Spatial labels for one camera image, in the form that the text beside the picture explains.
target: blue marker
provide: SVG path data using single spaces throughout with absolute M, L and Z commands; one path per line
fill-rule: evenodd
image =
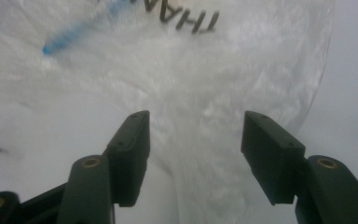
M 70 43 L 74 42 L 83 33 L 85 33 L 92 23 L 99 20 L 105 12 L 116 13 L 124 5 L 125 1 L 126 0 L 118 0 L 115 2 L 111 2 L 107 5 L 107 11 L 104 10 L 101 12 L 101 10 L 97 10 L 97 13 L 93 13 L 93 15 L 87 20 L 81 21 L 57 33 L 55 36 L 53 36 L 50 40 L 46 42 L 45 46 L 42 49 L 43 53 L 45 55 L 50 55 L 60 49 L 68 47 Z

